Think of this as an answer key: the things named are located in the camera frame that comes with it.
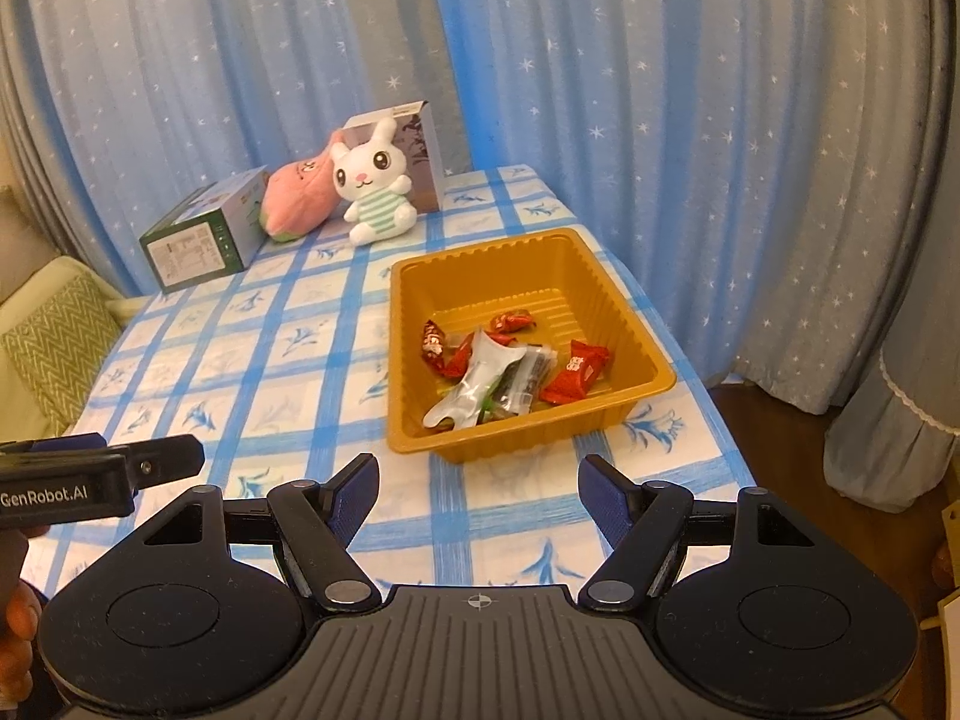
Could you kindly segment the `person's left hand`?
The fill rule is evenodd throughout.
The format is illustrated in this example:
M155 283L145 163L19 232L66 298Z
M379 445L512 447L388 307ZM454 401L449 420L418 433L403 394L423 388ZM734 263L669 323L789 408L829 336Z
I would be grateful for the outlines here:
M2 532L2 710L14 710L32 690L32 642L36 639L43 603L21 578L28 543L44 536L44 527Z

